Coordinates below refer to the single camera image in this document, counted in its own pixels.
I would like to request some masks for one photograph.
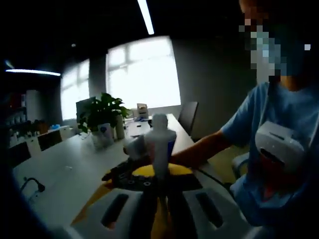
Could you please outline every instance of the white bottle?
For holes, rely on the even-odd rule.
[[[125,133],[124,133],[124,128],[123,128],[123,117],[121,115],[116,116],[116,126],[115,126],[115,130],[116,130],[116,136],[117,139],[123,139],[125,138]]]
[[[147,156],[143,134],[137,138],[126,138],[124,140],[124,148],[132,160],[139,160]]]
[[[165,114],[155,114],[152,123],[153,128],[144,135],[144,140],[155,175],[162,181],[168,174],[168,161],[175,144],[176,132],[167,128]]]
[[[11,137],[10,137],[10,148],[11,147],[14,147],[18,144],[18,138],[17,138],[17,133],[13,133],[12,129],[10,129],[10,134],[11,134]]]

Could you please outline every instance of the window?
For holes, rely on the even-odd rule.
[[[61,80],[62,119],[76,119],[76,102],[89,98],[89,67],[86,60],[68,69]]]
[[[107,92],[127,108],[180,105],[174,53],[169,37],[153,37],[109,50]]]

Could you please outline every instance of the black chair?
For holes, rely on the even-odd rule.
[[[184,130],[191,134],[193,129],[194,120],[197,112],[198,102],[188,102],[182,105],[181,112],[178,118],[178,122],[184,128]]]

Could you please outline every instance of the blue shirt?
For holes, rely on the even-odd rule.
[[[313,165],[307,174],[305,183],[298,191],[284,197],[275,195],[265,202],[260,193],[262,184],[250,177],[249,172],[252,165],[259,160],[255,134],[265,106],[268,85],[269,83],[266,82],[256,86],[248,94],[236,114],[221,129],[225,137],[234,145],[244,146],[248,143],[250,145],[248,173],[231,186],[231,191],[247,221],[255,226],[276,225],[291,221],[291,218],[296,216],[293,213],[297,213],[298,210],[289,210],[287,213],[284,211],[285,205],[293,204],[295,207],[300,207],[298,203],[304,204],[302,199],[307,197],[310,191],[313,192],[312,198],[319,198],[313,196],[313,194],[319,194],[317,177],[319,175],[319,132],[309,152]],[[265,121],[288,127],[303,137],[310,138],[319,117],[319,84],[311,85],[297,92],[290,92],[281,84],[276,84],[272,96],[267,106]]]

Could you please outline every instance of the ceiling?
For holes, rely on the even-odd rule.
[[[237,1],[148,0],[148,6],[154,35],[173,39],[236,37],[243,21]],[[16,69],[61,72],[68,59],[149,36],[137,0],[27,1],[5,9],[4,60]]]

